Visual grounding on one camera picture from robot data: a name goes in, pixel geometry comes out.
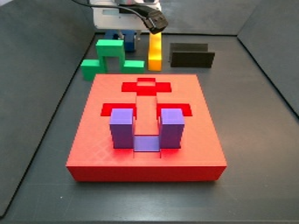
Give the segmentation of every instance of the purple block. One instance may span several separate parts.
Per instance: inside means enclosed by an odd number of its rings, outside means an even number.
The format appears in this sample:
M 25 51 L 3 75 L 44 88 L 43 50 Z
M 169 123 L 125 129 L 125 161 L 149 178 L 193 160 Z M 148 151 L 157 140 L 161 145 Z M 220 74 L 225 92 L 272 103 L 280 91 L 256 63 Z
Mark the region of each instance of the purple block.
M 159 136 L 135 136 L 135 151 L 139 152 L 160 151 Z
M 109 117 L 109 131 L 115 149 L 133 149 L 133 110 L 113 108 Z
M 179 108 L 163 108 L 159 136 L 161 149 L 181 148 L 183 127 L 183 111 Z

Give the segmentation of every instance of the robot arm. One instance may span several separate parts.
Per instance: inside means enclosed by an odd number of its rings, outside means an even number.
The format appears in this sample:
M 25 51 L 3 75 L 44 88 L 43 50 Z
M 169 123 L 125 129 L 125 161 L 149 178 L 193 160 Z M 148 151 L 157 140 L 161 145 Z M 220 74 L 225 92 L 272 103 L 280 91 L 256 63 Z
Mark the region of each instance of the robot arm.
M 168 25 L 159 0 L 89 0 L 89 4 L 72 1 L 92 7 L 93 22 L 99 29 L 141 31 L 147 28 L 156 34 Z

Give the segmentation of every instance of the gray wall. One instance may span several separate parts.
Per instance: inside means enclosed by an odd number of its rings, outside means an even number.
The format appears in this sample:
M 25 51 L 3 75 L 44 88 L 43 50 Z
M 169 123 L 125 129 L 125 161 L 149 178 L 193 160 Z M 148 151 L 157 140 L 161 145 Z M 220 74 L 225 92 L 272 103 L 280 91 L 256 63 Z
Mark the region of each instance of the gray wall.
M 237 38 L 299 115 L 298 10 L 298 0 L 263 0 Z
M 93 34 L 72 1 L 13 0 L 0 7 L 0 216 Z
M 237 35 L 260 0 L 161 0 L 164 32 Z

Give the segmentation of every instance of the black block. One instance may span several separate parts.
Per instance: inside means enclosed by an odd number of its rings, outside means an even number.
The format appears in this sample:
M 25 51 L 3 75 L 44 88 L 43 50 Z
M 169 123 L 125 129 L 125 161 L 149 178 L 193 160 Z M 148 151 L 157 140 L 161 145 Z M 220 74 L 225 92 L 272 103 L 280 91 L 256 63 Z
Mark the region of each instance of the black block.
M 171 43 L 171 67 L 211 67 L 213 57 L 208 44 Z

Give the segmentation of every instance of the stacked blocks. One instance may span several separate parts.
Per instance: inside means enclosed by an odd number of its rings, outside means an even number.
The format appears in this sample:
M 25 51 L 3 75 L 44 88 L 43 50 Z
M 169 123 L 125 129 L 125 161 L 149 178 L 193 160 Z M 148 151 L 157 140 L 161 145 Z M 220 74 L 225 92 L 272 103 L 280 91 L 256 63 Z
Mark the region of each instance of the stacked blocks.
M 109 130 L 115 149 L 133 148 L 133 110 L 113 108 L 109 118 Z
M 161 33 L 149 33 L 148 70 L 163 70 L 163 44 Z
M 77 181 L 213 181 L 225 167 L 196 74 L 96 76 L 67 162 Z
M 105 74 L 107 57 L 119 58 L 119 67 L 123 74 L 143 74 L 145 63 L 141 60 L 125 60 L 124 40 L 100 39 L 96 43 L 97 59 L 84 59 L 80 67 L 85 81 L 93 81 L 96 74 Z

